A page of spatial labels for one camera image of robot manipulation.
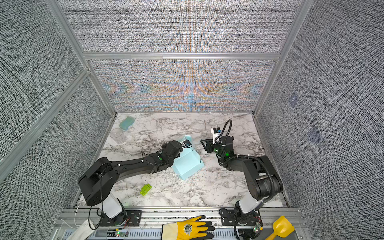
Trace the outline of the light blue paper box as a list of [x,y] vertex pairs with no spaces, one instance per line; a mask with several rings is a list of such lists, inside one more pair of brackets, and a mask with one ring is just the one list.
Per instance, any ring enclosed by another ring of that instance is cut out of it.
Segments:
[[179,140],[183,146],[185,146],[185,141],[189,141],[190,145],[183,149],[172,166],[174,173],[182,180],[186,180],[204,167],[204,162],[194,148],[192,137],[185,135]]

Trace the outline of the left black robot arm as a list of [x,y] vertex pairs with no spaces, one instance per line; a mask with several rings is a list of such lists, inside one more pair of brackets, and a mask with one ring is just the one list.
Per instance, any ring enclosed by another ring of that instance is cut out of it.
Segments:
[[184,146],[177,141],[169,141],[162,148],[151,154],[143,154],[139,159],[127,161],[109,161],[103,157],[91,165],[79,178],[78,184],[87,206],[98,207],[112,219],[123,212],[123,207],[111,194],[115,183],[120,180],[155,174],[170,168],[180,156]]

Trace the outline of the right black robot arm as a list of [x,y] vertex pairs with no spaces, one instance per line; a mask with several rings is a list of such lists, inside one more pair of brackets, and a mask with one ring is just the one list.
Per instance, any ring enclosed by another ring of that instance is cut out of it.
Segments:
[[239,155],[234,150],[234,137],[200,140],[207,153],[214,153],[221,167],[241,172],[245,176],[248,192],[235,204],[234,218],[245,225],[249,214],[257,212],[283,191],[283,182],[267,156]]

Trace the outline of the green toy brick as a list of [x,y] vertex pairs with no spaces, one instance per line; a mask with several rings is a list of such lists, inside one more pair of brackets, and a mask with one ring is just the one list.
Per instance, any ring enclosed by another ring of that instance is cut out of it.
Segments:
[[140,190],[140,194],[144,197],[145,195],[148,194],[148,192],[152,189],[152,185],[151,184],[145,184],[141,190]]

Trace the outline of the teal sponge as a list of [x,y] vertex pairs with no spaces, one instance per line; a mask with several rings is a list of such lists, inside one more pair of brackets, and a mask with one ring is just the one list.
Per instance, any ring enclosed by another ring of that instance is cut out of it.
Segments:
[[119,128],[123,131],[127,131],[130,126],[132,126],[135,122],[135,118],[131,116],[127,116],[120,124]]

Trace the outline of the yellow black work glove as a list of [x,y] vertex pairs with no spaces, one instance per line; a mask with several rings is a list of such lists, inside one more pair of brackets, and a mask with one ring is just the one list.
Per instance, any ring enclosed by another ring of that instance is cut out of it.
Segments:
[[215,227],[201,215],[162,226],[161,240],[211,240]]

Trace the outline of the yellow plastic scoop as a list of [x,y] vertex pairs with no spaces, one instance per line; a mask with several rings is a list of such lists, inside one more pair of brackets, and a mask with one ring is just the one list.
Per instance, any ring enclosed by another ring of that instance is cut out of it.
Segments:
[[273,232],[266,240],[274,240],[276,237],[286,238],[294,231],[295,227],[289,220],[285,216],[281,216],[273,223]]

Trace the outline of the white paper tag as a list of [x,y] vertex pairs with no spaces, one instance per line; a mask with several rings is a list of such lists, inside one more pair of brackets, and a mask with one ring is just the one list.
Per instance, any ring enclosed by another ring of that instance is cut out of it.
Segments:
[[85,220],[67,240],[86,240],[95,231],[95,228],[90,219]]

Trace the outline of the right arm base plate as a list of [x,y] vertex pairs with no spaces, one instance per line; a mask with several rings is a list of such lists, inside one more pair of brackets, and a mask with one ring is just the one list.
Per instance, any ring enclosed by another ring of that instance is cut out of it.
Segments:
[[255,228],[263,227],[263,221],[259,211],[252,210],[249,213],[242,213],[240,208],[219,209],[219,215],[223,226],[252,226]]

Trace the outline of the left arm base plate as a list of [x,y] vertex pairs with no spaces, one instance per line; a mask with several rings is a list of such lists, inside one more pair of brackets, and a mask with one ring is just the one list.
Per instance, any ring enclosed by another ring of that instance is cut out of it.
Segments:
[[110,219],[106,214],[103,214],[103,219],[100,223],[101,227],[119,227],[128,225],[129,227],[138,227],[140,225],[143,211],[125,209],[116,217]]

